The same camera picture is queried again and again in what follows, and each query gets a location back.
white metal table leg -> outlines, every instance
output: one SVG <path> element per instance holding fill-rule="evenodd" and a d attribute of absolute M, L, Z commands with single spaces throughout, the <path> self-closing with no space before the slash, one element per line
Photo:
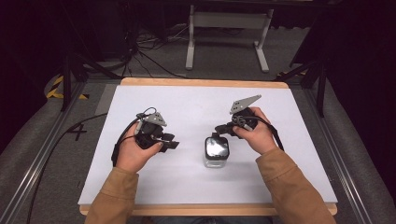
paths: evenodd
<path fill-rule="evenodd" d="M 194 62 L 194 6 L 190 6 L 190 23 L 189 23 L 190 40 L 187 49 L 186 69 L 192 70 Z"/>
<path fill-rule="evenodd" d="M 274 10 L 270 9 L 267 13 L 267 18 L 265 18 L 264 24 L 262 26 L 262 38 L 259 41 L 254 42 L 254 47 L 256 49 L 257 57 L 259 58 L 260 66 L 262 67 L 262 71 L 267 73 L 270 71 L 268 67 L 268 63 L 265 60 L 264 52 L 262 51 L 262 46 L 264 45 L 265 37 L 267 36 L 268 29 L 270 27 L 271 19 L 273 16 Z"/>

person's right hand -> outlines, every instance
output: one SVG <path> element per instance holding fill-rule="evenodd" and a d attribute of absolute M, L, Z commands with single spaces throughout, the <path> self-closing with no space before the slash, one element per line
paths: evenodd
<path fill-rule="evenodd" d="M 255 116 L 258 116 L 271 124 L 268 118 L 265 117 L 258 107 L 251 107 L 250 109 L 253 111 Z M 261 121 L 258 121 L 258 124 L 253 131 L 248 131 L 238 126 L 234 126 L 233 131 L 240 137 L 246 139 L 248 144 L 260 154 L 276 148 L 271 131 L 268 129 L 267 125 Z"/>

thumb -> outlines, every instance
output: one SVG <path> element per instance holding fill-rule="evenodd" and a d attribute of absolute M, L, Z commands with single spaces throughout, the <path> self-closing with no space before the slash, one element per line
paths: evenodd
<path fill-rule="evenodd" d="M 238 127 L 238 126 L 233 126 L 233 131 L 240 137 L 246 138 L 247 134 L 249 133 L 248 130 Z"/>
<path fill-rule="evenodd" d="M 155 154 L 157 154 L 161 150 L 162 147 L 163 147 L 163 143 L 158 142 L 158 143 L 152 145 L 152 147 L 149 147 L 148 149 L 146 149 L 146 151 L 149 152 L 150 157 L 152 157 Z"/>

brown jacket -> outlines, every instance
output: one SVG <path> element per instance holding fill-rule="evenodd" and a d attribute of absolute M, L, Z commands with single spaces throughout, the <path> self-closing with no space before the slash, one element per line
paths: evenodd
<path fill-rule="evenodd" d="M 274 206 L 287 223 L 335 223 L 319 193 L 294 161 L 279 148 L 256 160 Z M 85 223 L 124 224 L 134 210 L 137 174 L 113 168 L 93 201 Z"/>

hand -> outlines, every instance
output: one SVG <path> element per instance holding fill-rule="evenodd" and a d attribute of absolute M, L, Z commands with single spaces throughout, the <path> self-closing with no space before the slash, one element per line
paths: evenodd
<path fill-rule="evenodd" d="M 265 117 L 258 107 L 251 107 L 250 109 L 253 111 L 255 116 L 258 116 L 271 124 L 268 118 Z M 267 125 L 260 121 L 258 121 L 258 124 L 253 131 L 248 131 L 238 126 L 234 126 L 233 131 L 240 137 L 246 139 L 248 144 L 260 154 L 276 148 L 271 131 L 268 129 Z"/>
<path fill-rule="evenodd" d="M 133 136 L 137 123 L 135 123 L 125 134 L 124 138 Z M 134 137 L 125 139 L 120 145 L 120 153 L 117 159 L 116 167 L 137 173 L 145 166 L 146 162 L 161 150 L 163 143 L 154 144 L 148 149 L 142 149 L 134 140 Z"/>

